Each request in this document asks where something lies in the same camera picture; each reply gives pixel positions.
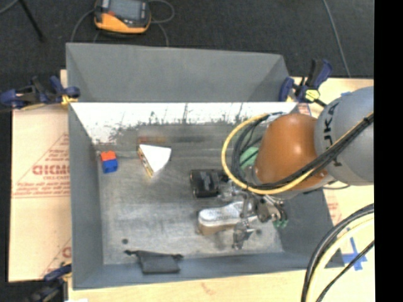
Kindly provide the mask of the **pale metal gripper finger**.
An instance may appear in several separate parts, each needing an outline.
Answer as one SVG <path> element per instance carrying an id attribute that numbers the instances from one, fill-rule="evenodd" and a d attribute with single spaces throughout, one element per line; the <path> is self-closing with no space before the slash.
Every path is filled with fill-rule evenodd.
<path id="1" fill-rule="evenodd" d="M 236 250 L 242 249 L 244 242 L 249 240 L 254 231 L 255 229 L 251 227 L 248 219 L 237 222 L 233 231 L 232 248 Z"/>
<path id="2" fill-rule="evenodd" d="M 223 202 L 233 202 L 243 200 L 247 192 L 234 183 L 225 183 L 221 186 L 219 198 Z"/>

